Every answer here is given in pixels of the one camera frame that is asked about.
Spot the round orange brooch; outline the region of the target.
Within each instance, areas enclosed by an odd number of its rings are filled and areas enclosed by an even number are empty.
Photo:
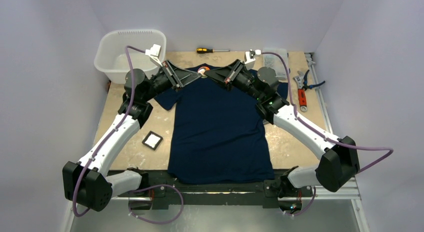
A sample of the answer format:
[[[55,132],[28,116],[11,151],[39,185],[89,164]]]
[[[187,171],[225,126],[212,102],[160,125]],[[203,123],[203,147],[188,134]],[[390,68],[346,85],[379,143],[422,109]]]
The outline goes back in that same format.
[[[207,66],[202,66],[202,67],[200,67],[198,70],[197,70],[197,72],[201,75],[201,77],[202,78],[206,78],[207,77],[207,75],[206,75],[206,71],[209,71],[210,70],[210,68],[209,67],[207,67]]]

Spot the navy blue t-shirt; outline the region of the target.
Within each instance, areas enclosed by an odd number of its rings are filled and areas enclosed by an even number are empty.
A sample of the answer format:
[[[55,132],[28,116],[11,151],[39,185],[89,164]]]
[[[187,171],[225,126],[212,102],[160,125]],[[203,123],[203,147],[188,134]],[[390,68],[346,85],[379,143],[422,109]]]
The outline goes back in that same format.
[[[249,183],[271,180],[263,119],[256,100],[208,78],[155,97],[175,110],[167,171],[186,184]]]

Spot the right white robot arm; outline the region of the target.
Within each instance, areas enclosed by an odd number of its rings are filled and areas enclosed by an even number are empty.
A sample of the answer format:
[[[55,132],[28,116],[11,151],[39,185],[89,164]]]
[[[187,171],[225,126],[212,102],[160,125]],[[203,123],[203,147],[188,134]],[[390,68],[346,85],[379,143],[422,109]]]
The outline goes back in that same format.
[[[316,166],[295,166],[280,177],[279,197],[292,196],[306,186],[322,186],[337,192],[360,170],[355,141],[339,138],[311,123],[277,92],[279,81],[272,68],[262,67],[253,75],[240,60],[232,65],[206,70],[206,77],[226,90],[237,88],[256,99],[261,118],[285,130],[319,159]]]

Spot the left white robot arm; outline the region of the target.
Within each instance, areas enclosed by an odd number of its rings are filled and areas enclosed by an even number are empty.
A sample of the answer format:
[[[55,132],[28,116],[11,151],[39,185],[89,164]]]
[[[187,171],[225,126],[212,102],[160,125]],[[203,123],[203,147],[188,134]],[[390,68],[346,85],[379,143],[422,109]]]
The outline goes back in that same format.
[[[152,77],[141,69],[130,68],[122,104],[111,126],[86,155],[78,162],[67,162],[62,169],[65,197],[72,202],[75,216],[85,214],[78,212],[78,206],[99,212],[111,198],[121,194],[132,192],[142,197],[148,193],[149,183],[141,170],[130,168],[108,175],[111,165],[148,120],[153,110],[149,100],[168,89],[182,89],[201,77],[201,73],[179,68],[168,60]]]

